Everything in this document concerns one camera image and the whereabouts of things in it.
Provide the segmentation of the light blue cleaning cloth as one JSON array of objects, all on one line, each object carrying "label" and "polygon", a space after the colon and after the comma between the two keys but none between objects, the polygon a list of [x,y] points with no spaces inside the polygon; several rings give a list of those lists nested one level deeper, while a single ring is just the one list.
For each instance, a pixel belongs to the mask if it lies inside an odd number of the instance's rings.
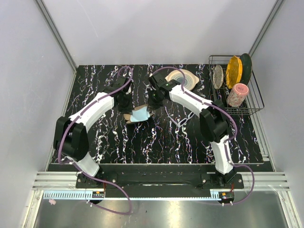
[{"label": "light blue cleaning cloth", "polygon": [[130,121],[142,122],[148,120],[149,118],[150,118],[150,113],[148,111],[148,106],[142,105],[132,111],[132,114],[130,116]]}]

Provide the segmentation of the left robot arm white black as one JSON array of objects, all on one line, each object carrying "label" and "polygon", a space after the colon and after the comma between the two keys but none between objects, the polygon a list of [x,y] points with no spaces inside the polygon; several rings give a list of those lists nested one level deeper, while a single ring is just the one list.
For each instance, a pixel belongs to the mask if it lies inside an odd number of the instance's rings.
[{"label": "left robot arm white black", "polygon": [[102,115],[115,107],[122,114],[132,111],[131,83],[131,78],[119,76],[115,83],[105,86],[79,112],[69,117],[62,116],[56,122],[54,149],[87,174],[86,183],[92,188],[98,188],[103,177],[99,174],[99,165],[89,153],[87,133]]}]

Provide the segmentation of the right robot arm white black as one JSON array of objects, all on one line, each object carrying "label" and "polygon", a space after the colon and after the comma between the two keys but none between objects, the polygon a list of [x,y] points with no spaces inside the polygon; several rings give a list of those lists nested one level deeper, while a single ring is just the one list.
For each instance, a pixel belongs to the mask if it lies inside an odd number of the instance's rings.
[{"label": "right robot arm white black", "polygon": [[211,182],[220,188],[227,188],[236,175],[228,148],[229,121],[221,102],[206,100],[193,92],[182,88],[176,81],[167,81],[161,73],[149,76],[151,91],[148,104],[151,109],[158,109],[167,99],[193,112],[199,118],[203,138],[209,141],[215,158],[216,174]]}]

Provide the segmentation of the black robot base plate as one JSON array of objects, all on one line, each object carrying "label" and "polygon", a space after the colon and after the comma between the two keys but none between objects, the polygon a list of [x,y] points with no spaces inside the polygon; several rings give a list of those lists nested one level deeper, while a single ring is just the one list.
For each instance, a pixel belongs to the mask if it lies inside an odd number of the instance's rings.
[{"label": "black robot base plate", "polygon": [[79,174],[78,189],[104,189],[108,198],[203,198],[210,190],[230,191],[244,188],[241,174],[226,177],[213,164],[103,164],[97,177],[101,183]]}]

